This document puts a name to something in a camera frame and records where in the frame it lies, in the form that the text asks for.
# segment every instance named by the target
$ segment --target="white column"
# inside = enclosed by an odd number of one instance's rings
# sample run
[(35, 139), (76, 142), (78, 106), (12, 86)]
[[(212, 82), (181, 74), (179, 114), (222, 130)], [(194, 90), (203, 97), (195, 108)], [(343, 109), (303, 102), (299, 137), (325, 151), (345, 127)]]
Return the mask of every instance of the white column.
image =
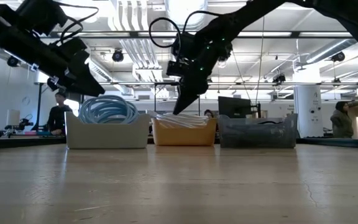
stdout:
[[(319, 67), (308, 65), (304, 68), (304, 70), (295, 71), (294, 82), (321, 82)], [(320, 86), (295, 86), (294, 101), (295, 111), (298, 113), (298, 130), (301, 138), (324, 136)]]

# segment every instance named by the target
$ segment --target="orange plastic bin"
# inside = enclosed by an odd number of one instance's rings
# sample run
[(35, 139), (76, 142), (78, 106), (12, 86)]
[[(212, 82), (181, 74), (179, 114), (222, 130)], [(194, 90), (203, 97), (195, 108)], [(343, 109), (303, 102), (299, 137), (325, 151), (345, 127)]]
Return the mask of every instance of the orange plastic bin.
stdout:
[(209, 119), (206, 126), (184, 128), (152, 119), (154, 144), (157, 146), (212, 146), (215, 142), (216, 119)]

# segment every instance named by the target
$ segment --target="ceiling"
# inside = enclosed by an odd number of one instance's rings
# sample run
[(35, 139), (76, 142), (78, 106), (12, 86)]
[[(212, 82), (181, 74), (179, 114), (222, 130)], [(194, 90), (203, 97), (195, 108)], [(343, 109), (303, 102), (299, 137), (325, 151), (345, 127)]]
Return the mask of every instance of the ceiling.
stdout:
[[(17, 8), (20, 4), (20, 0), (5, 0), (0, 1), (0, 3), (8, 4), (12, 8)], [(121, 45), (121, 39), (117, 38), (117, 34), (114, 34), (108, 26), (108, 17), (111, 17), (114, 12), (114, 9), (111, 7), (112, 4), (110, 1), (92, 1), (92, 0), (64, 0), (62, 2), (77, 4), (77, 5), (86, 5), (86, 6), (96, 6), (99, 7), (99, 13), (97, 14), (96, 19), (90, 22), (84, 22), (84, 33), (80, 34), (80, 37), (83, 38), (84, 42), (91, 49), (91, 56), (93, 60), (97, 61), (102, 67), (109, 73), (114, 80), (120, 82), (141, 82), (142, 80), (136, 80), (132, 75), (133, 62), (130, 56), (127, 54), (126, 48)], [(184, 5), (187, 2), (193, 2), (188, 0), (181, 0)], [(245, 1), (238, 0), (209, 0), (208, 1), (208, 11), (216, 13), (227, 13), (238, 10), (241, 6), (245, 4)], [(123, 12), (122, 1), (119, 1), (119, 10), (120, 14)], [(132, 4), (131, 1), (128, 1), (129, 5), (129, 15), (128, 20), (131, 23), (131, 10)], [(86, 15), (86, 13), (77, 12), (76, 17)], [(147, 1), (147, 22), (150, 24), (154, 19), (162, 16), (167, 16), (167, 10), (165, 8), (164, 0), (148, 0)], [(207, 24), (212, 16), (205, 16), (203, 19), (203, 24)], [(158, 22), (153, 26), (154, 31), (172, 31), (171, 26), (166, 22)], [(241, 82), (241, 78), (244, 81), (248, 82), (261, 82), (268, 81), (271, 82), (272, 78), (277, 74), (277, 71), (274, 68), (277, 68), (281, 65), (280, 72), (286, 75), (287, 81), (292, 79), (293, 60), (298, 57), (298, 55), (310, 54), (320, 49), (321, 47), (335, 41), (333, 38), (329, 38), (332, 32), (337, 32), (333, 35), (348, 35), (345, 28), (343, 28), (338, 21), (330, 19), (328, 17), (322, 16), (320, 13), (307, 8), (302, 8), (300, 6), (286, 3), (279, 7), (278, 9), (267, 14), (264, 19), (259, 19), (255, 23), (249, 25), (244, 29), (247, 31), (246, 38), (235, 39), (233, 44), (233, 53), (232, 56), (227, 60), (226, 66), (219, 68), (218, 65), (215, 66), (212, 72), (212, 81), (213, 82)], [(280, 33), (277, 35), (268, 35), (264, 38), (261, 38), (262, 31), (272, 31), (272, 32), (316, 32), (316, 35), (320, 35), (319, 38), (282, 38)], [(160, 38), (156, 37), (156, 41), (162, 45), (167, 45), (172, 43), (172, 38)], [(114, 49), (120, 48), (124, 52), (124, 61), (122, 62), (113, 62), (112, 53)], [(167, 62), (172, 59), (170, 54), (170, 49), (161, 49), (157, 46), (153, 46), (155, 56), (157, 57), (158, 64), (162, 69), (162, 78), (165, 80), (168, 77), (165, 74)], [(335, 69), (333, 63), (322, 61), (318, 63), (320, 67), (321, 79), (324, 82), (330, 82), (334, 80), (335, 76), (340, 76), (345, 73), (354, 72), (358, 70), (358, 44), (355, 44), (343, 52), (346, 55), (346, 59), (343, 62), (337, 62), (335, 64)], [(101, 77), (96, 76), (98, 81), (105, 82)], [(346, 82), (358, 82), (358, 75), (350, 77)], [(219, 85), (211, 86), (211, 89), (244, 89), (244, 86), (237, 85)], [(262, 86), (261, 89), (273, 89), (271, 86)], [(322, 88), (332, 89), (331, 86), (322, 86)], [(343, 90), (352, 91), (356, 89), (356, 86), (347, 86)]]

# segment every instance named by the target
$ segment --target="person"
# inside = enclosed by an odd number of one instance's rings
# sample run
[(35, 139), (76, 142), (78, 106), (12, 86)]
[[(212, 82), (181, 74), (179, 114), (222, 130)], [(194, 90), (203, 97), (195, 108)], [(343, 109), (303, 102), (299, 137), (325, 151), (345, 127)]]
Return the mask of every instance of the person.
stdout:
[(55, 99), (57, 106), (50, 109), (47, 125), (52, 135), (61, 135), (65, 133), (65, 112), (73, 112), (73, 110), (64, 104), (66, 100), (65, 93), (57, 92)]
[(208, 118), (214, 118), (214, 114), (211, 110), (204, 111), (204, 116), (207, 116)]
[(349, 115), (347, 115), (348, 111), (349, 105), (347, 102), (340, 101), (336, 103), (335, 111), (331, 116), (334, 138), (352, 138), (352, 120)]

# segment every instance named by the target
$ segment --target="man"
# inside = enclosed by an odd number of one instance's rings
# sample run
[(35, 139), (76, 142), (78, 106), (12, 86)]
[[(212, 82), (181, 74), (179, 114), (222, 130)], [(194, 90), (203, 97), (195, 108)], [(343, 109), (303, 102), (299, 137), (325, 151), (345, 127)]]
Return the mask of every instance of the man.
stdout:
[(64, 104), (66, 94), (58, 92), (55, 94), (57, 106), (50, 109), (48, 119), (48, 129), (53, 135), (64, 134), (65, 132), (65, 112), (73, 112), (73, 110)]

